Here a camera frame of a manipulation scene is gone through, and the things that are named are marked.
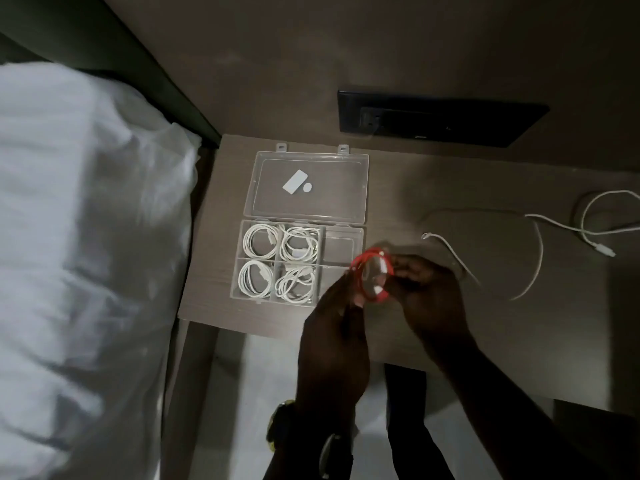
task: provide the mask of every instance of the white fabric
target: white fabric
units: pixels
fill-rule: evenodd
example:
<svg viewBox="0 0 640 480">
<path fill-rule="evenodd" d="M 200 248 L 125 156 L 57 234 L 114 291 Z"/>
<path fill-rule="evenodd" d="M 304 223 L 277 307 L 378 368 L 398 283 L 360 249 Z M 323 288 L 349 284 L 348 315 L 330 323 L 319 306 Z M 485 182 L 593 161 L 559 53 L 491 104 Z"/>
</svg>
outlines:
<svg viewBox="0 0 640 480">
<path fill-rule="evenodd" d="M 0 67 L 0 478 L 146 479 L 200 138 L 125 84 Z"/>
</svg>

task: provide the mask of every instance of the fingernail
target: fingernail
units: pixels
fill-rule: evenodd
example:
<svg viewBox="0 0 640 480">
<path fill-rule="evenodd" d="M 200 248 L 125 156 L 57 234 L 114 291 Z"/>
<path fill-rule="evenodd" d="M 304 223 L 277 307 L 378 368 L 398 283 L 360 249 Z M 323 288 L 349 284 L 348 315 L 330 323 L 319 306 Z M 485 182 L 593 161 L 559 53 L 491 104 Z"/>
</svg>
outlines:
<svg viewBox="0 0 640 480">
<path fill-rule="evenodd" d="M 365 301 L 364 297 L 361 294 L 357 294 L 356 296 L 353 297 L 353 304 L 358 308 L 364 307 L 364 301 Z"/>
</svg>

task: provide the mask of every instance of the person's right hand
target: person's right hand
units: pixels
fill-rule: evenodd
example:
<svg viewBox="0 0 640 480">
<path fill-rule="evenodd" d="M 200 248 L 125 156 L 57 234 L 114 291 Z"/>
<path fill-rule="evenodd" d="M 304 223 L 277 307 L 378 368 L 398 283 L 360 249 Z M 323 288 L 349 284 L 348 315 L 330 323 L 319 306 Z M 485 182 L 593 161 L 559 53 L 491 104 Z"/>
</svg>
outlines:
<svg viewBox="0 0 640 480">
<path fill-rule="evenodd" d="M 395 276 L 382 274 L 376 281 L 402 305 L 407 323 L 425 345 L 474 343 L 453 272 L 416 255 L 390 259 Z"/>
</svg>

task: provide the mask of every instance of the wooden table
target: wooden table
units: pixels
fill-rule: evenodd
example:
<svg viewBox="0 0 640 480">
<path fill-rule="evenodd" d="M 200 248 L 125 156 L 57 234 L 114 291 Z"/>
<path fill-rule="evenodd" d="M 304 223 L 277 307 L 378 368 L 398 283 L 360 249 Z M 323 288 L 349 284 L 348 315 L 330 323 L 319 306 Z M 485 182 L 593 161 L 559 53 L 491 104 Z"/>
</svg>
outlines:
<svg viewBox="0 0 640 480">
<path fill-rule="evenodd" d="M 308 308 L 231 299 L 237 236 L 255 154 L 276 141 L 224 136 L 195 236 L 179 317 L 244 333 L 299 340 Z M 289 151 L 336 148 L 291 143 Z M 578 197 L 604 189 L 640 190 L 632 173 L 436 157 L 369 153 L 365 247 L 391 244 L 459 271 L 437 242 L 444 235 L 486 290 L 515 294 L 533 272 L 537 241 L 530 221 L 504 212 L 535 212 L 569 222 Z M 640 205 L 614 197 L 597 206 L 591 226 L 638 220 Z M 541 225 L 545 260 L 538 281 L 517 301 L 494 298 L 471 280 L 461 283 L 468 322 L 480 347 L 532 394 L 601 409 L 632 412 L 640 363 L 635 293 L 640 290 L 640 241 L 628 233 L 603 239 L 604 257 L 571 232 Z M 367 306 L 371 359 L 434 372 L 395 303 Z"/>
</svg>

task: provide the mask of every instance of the coiled white cable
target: coiled white cable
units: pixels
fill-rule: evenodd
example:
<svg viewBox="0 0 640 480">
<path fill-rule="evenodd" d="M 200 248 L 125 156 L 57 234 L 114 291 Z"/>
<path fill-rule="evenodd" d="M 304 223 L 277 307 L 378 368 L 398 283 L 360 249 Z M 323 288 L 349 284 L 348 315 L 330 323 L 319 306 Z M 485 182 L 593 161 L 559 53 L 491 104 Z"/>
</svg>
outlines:
<svg viewBox="0 0 640 480">
<path fill-rule="evenodd" d="M 280 257 L 283 261 L 288 262 L 315 262 L 318 256 L 318 248 L 320 247 L 318 238 L 320 237 L 318 229 L 313 227 L 293 226 L 284 229 L 280 227 L 283 233 L 282 242 L 280 243 Z M 290 245 L 289 240 L 292 237 L 300 237 L 307 240 L 307 249 L 297 249 Z"/>
<path fill-rule="evenodd" d="M 256 290 L 253 282 L 251 280 L 251 266 L 258 266 L 261 277 L 267 282 L 267 287 L 262 290 Z M 273 270 L 271 266 L 263 263 L 262 261 L 256 261 L 252 259 L 251 261 L 247 261 L 244 263 L 244 266 L 240 268 L 240 273 L 238 273 L 238 288 L 245 295 L 251 298 L 266 298 L 270 295 L 271 291 L 271 282 L 273 281 Z"/>
<path fill-rule="evenodd" d="M 601 193 L 597 194 L 595 197 L 593 197 L 588 202 L 587 206 L 585 206 L 584 210 L 582 211 L 582 215 L 580 216 L 580 227 L 567 226 L 565 224 L 561 224 L 560 222 L 557 222 L 557 221 L 555 221 L 553 219 L 550 219 L 549 217 L 543 216 L 541 214 L 524 214 L 524 217 L 527 217 L 529 219 L 542 219 L 542 220 L 548 222 L 549 224 L 553 224 L 553 225 L 558 226 L 558 227 L 560 227 L 562 229 L 567 229 L 567 230 L 571 230 L 571 231 L 577 232 L 578 234 L 580 234 L 580 237 L 582 238 L 582 240 L 587 242 L 597 252 L 599 252 L 601 254 L 604 254 L 605 256 L 615 257 L 616 254 L 610 247 L 605 246 L 604 244 L 599 244 L 597 242 L 591 241 L 587 237 L 587 235 L 608 235 L 608 234 L 619 234 L 619 233 L 623 233 L 623 232 L 635 232 L 635 231 L 640 231 L 640 226 L 622 227 L 622 228 L 619 228 L 619 229 L 612 229 L 612 230 L 606 230 L 606 231 L 590 231 L 590 230 L 587 230 L 587 229 L 584 228 L 584 219 L 585 219 L 585 217 L 587 215 L 587 212 L 589 211 L 589 208 L 599 198 L 604 197 L 605 195 L 612 195 L 612 194 L 629 194 L 632 197 L 635 197 L 636 199 L 640 200 L 640 195 L 638 195 L 637 193 L 635 193 L 635 192 L 633 192 L 631 190 L 610 190 L 610 191 L 607 191 L 607 192 L 601 192 Z M 535 220 L 532 220 L 532 222 L 533 222 L 534 229 L 536 231 L 536 236 L 538 238 L 538 263 L 536 265 L 536 270 L 534 271 L 533 276 L 532 276 L 531 280 L 529 281 L 529 284 L 527 284 L 527 286 L 524 288 L 523 291 L 521 291 L 521 293 L 518 293 L 516 296 L 512 296 L 510 298 L 506 298 L 509 301 L 513 301 L 513 300 L 516 300 L 518 298 L 522 298 L 524 295 L 526 295 L 526 293 L 528 293 L 528 291 L 533 286 L 533 283 L 535 283 L 536 280 L 538 279 L 538 275 L 540 274 L 540 268 L 542 268 L 542 258 L 543 258 L 543 255 L 544 255 L 545 246 L 544 246 L 544 243 L 542 242 L 542 234 L 540 234 L 540 228 L 538 227 L 537 222 Z M 464 268 L 464 270 L 468 273 L 468 275 L 471 276 L 473 281 L 475 281 L 476 284 L 478 284 L 478 286 L 483 287 L 482 283 L 480 282 L 480 280 L 478 280 L 476 275 L 471 272 L 471 270 L 464 263 L 464 261 L 462 261 L 462 259 L 460 259 L 460 256 L 458 256 L 456 254 L 456 252 L 453 250 L 453 247 L 450 245 L 450 243 L 443 236 L 441 236 L 439 234 L 434 234 L 432 232 L 425 232 L 424 234 L 422 234 L 422 238 L 423 239 L 428 239 L 430 237 L 435 237 L 436 239 L 439 239 L 447 247 L 449 252 L 451 252 L 453 257 L 460 263 L 460 266 L 462 266 L 462 268 Z"/>
<path fill-rule="evenodd" d="M 315 282 L 316 274 L 312 266 L 292 267 L 276 281 L 276 296 L 289 303 L 306 303 L 311 298 L 311 295 L 313 295 Z M 297 284 L 308 286 L 309 290 L 300 296 L 291 297 L 289 293 Z"/>
<path fill-rule="evenodd" d="M 273 249 L 270 250 L 267 254 L 260 255 L 253 249 L 253 237 L 257 232 L 266 231 L 267 238 L 269 242 L 273 245 Z M 279 228 L 272 224 L 258 223 L 254 224 L 244 233 L 244 237 L 242 238 L 242 248 L 244 250 L 244 254 L 246 254 L 251 259 L 271 259 L 276 256 L 276 247 L 278 243 L 278 232 Z"/>
</svg>

